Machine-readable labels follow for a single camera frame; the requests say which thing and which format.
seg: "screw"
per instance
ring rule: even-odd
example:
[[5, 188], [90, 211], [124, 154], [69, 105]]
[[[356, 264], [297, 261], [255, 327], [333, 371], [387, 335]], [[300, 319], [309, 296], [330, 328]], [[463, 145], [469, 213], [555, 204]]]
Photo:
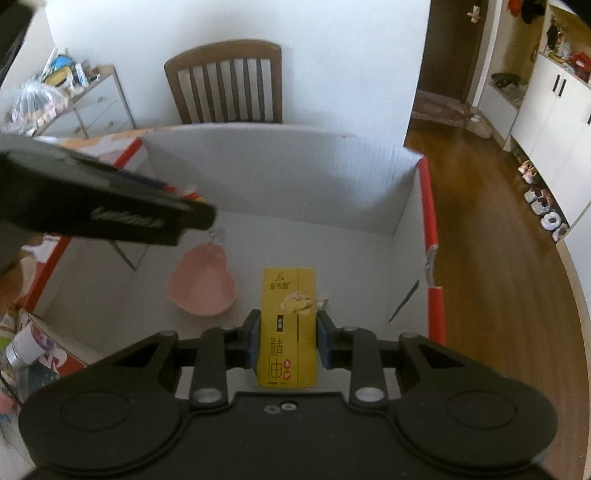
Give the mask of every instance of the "screw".
[[297, 403], [292, 401], [285, 401], [281, 404], [281, 409], [285, 411], [293, 411], [297, 409]]
[[376, 387], [362, 387], [355, 392], [355, 398], [364, 403], [375, 403], [385, 396], [384, 391]]
[[268, 413], [269, 415], [279, 415], [281, 409], [277, 405], [267, 405], [265, 407], [265, 413]]
[[222, 392], [217, 388], [199, 388], [194, 393], [193, 398], [199, 403], [215, 403], [222, 399]]

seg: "rug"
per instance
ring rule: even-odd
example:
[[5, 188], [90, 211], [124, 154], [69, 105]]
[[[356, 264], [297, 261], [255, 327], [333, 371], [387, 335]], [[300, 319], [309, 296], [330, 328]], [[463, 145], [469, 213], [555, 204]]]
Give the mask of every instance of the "rug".
[[417, 90], [412, 118], [463, 128], [470, 116], [469, 108], [460, 100]]

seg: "doorway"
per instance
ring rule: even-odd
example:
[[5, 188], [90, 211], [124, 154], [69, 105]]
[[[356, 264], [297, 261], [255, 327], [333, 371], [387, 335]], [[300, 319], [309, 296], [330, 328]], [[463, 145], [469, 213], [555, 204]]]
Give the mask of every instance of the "doorway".
[[466, 102], [487, 10], [488, 0], [431, 0], [419, 90]]

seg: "door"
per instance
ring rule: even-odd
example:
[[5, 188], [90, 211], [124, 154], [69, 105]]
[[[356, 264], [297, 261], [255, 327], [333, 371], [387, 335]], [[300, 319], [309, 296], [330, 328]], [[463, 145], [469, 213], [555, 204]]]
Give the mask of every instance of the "door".
[[487, 6], [488, 0], [431, 0], [419, 90], [466, 100]]
[[538, 55], [525, 99], [511, 130], [511, 135], [528, 157], [534, 151], [558, 97], [560, 84], [567, 75], [552, 60]]
[[550, 116], [530, 155], [552, 191], [558, 171], [586, 126], [591, 109], [591, 92], [586, 85], [566, 72], [562, 73], [559, 83]]
[[591, 202], [591, 92], [588, 106], [588, 123], [584, 125], [579, 140], [559, 169], [552, 194], [556, 197], [560, 209], [569, 224], [583, 213], [583, 210]]

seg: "plastic bag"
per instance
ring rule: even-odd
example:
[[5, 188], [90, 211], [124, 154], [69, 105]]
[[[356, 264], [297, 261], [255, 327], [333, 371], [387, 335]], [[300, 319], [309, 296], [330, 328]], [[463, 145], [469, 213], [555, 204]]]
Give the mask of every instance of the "plastic bag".
[[11, 133], [35, 133], [68, 107], [69, 100], [57, 88], [37, 80], [27, 81], [12, 106], [12, 122], [3, 130]]

